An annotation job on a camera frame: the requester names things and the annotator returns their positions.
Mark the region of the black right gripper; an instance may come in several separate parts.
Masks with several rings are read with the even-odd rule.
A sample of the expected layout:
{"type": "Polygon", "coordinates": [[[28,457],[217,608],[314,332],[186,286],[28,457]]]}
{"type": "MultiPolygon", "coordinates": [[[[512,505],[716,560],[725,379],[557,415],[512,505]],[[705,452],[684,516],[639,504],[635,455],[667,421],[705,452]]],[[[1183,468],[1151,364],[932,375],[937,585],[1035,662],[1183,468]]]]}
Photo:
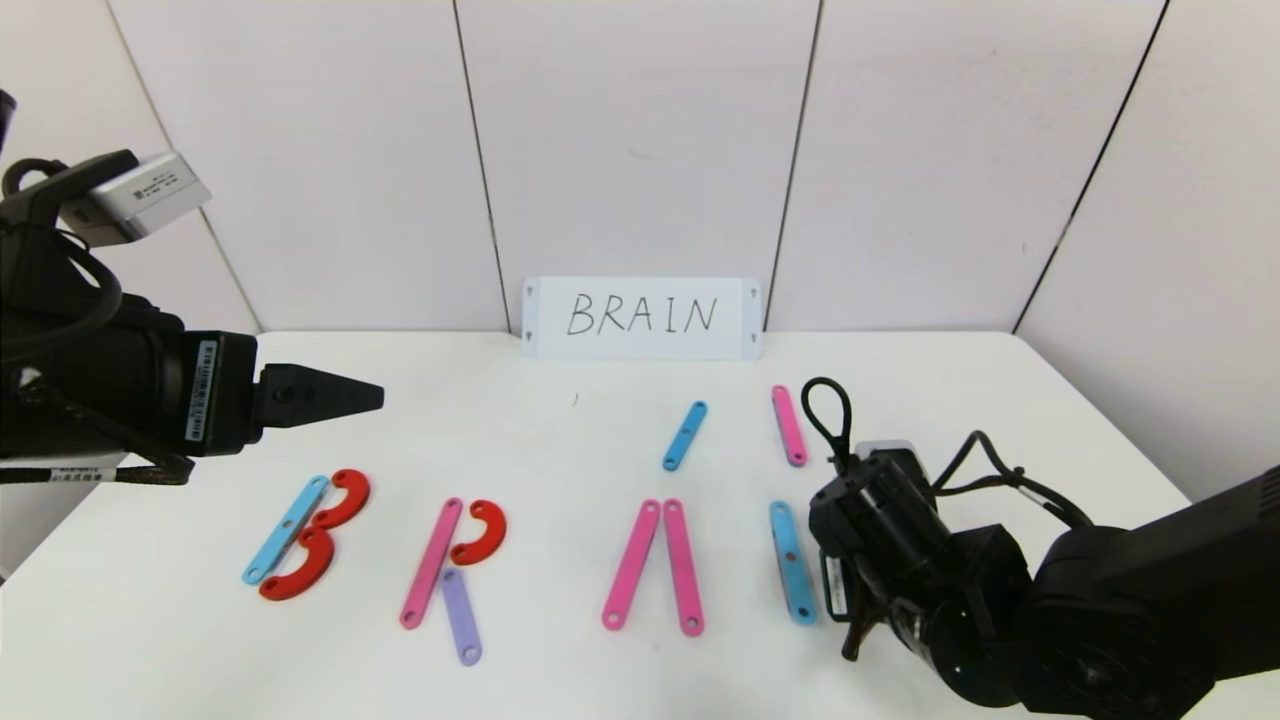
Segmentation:
{"type": "Polygon", "coordinates": [[[819,560],[826,611],[832,621],[847,624],[841,655],[856,662],[869,633],[887,623],[890,601],[883,573],[865,551],[837,557],[819,550],[819,560]]]}

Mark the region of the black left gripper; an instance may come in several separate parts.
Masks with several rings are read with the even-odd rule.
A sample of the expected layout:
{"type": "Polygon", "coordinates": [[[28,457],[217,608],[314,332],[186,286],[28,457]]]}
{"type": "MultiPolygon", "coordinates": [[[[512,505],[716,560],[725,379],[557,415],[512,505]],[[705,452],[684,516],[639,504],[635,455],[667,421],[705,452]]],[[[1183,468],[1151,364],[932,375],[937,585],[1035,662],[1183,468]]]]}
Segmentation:
{"type": "Polygon", "coordinates": [[[238,454],[264,428],[296,428],[384,407],[380,386],[297,364],[268,364],[257,341],[177,325],[109,325],[58,354],[58,388],[118,451],[238,454]]]}

